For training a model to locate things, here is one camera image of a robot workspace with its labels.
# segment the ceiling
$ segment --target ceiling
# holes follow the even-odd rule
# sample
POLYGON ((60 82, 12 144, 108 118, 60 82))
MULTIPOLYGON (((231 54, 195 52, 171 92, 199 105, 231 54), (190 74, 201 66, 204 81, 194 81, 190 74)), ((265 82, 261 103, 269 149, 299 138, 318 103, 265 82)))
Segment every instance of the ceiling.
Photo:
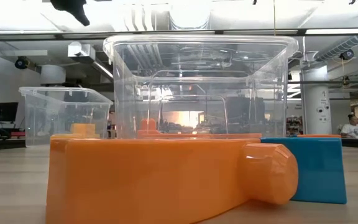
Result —
MULTIPOLYGON (((204 11, 210 12, 207 18, 207 29, 309 29, 309 28, 349 28, 358 27, 358 0, 349 5, 346 0, 259 0, 252 5, 252 0, 207 1, 195 4, 190 0, 143 0, 143 1, 91 1, 87 0, 85 11, 91 25, 83 27, 71 15, 56 11, 47 1, 41 0, 0 0, 0 33, 26 32, 119 32, 135 30, 170 30, 173 28, 170 15, 182 15, 175 22, 182 29, 191 29, 183 25, 195 19, 202 23, 204 11), (175 7, 179 12, 173 13, 175 7)), ((299 51, 310 55, 313 52, 327 49, 346 36, 307 36, 295 37, 299 51)), ((64 66, 68 78, 82 78, 90 82, 99 80, 99 73, 84 64, 75 64, 67 57, 69 40, 0 42, 0 54, 9 50, 28 50, 31 61, 38 65, 55 64, 64 66), (46 50, 38 54, 35 50, 46 50)), ((97 51, 97 58, 107 63, 108 58, 102 51, 102 40, 82 40, 91 44, 97 51)), ((331 80, 340 80, 349 75, 351 80, 358 80, 358 46, 353 48, 355 57, 343 64, 339 58, 329 60, 328 71, 331 80)), ((16 57, 3 56, 15 61, 16 57)))

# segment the wooden table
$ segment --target wooden table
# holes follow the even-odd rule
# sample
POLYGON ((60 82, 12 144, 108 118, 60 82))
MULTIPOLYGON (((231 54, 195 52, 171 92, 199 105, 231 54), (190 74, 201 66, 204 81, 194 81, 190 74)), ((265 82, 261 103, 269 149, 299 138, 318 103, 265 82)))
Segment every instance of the wooden table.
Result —
MULTIPOLYGON (((344 168, 347 205, 249 202, 201 223, 358 223, 358 148, 344 147, 344 168)), ((0 224, 45 223, 47 179, 48 148, 0 150, 0 224)))

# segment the clear plastic bin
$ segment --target clear plastic bin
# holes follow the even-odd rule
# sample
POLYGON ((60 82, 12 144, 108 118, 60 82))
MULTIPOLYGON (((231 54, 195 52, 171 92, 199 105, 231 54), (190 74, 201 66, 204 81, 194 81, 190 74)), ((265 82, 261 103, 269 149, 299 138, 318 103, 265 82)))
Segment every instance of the clear plastic bin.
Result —
POLYGON ((291 37, 109 37, 117 137, 284 136, 288 58, 297 50, 291 37))
POLYGON ((87 132, 84 138, 107 137, 113 102, 100 93, 64 87, 20 87, 19 91, 25 97, 27 147, 47 145, 51 135, 70 134, 78 128, 87 132))

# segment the blue plastic object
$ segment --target blue plastic object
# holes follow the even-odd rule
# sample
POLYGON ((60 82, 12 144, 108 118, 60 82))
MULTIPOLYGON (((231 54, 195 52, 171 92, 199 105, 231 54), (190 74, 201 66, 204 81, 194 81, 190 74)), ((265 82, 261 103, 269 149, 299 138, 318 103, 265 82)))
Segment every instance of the blue plastic object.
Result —
POLYGON ((347 202, 339 138, 262 138, 262 143, 283 144, 296 157, 298 190, 292 200, 347 202))

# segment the white pillar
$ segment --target white pillar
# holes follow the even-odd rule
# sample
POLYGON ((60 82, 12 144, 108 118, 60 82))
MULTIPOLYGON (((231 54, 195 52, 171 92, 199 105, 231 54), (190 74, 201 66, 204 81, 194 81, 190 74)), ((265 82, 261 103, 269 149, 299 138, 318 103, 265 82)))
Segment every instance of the white pillar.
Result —
POLYGON ((66 82, 66 70, 57 65, 43 65, 41 69, 41 84, 56 84, 66 82))
MULTIPOLYGON (((328 81, 325 63, 304 67, 302 81, 328 81)), ((332 134, 327 84, 302 84, 303 121, 306 134, 332 134)))

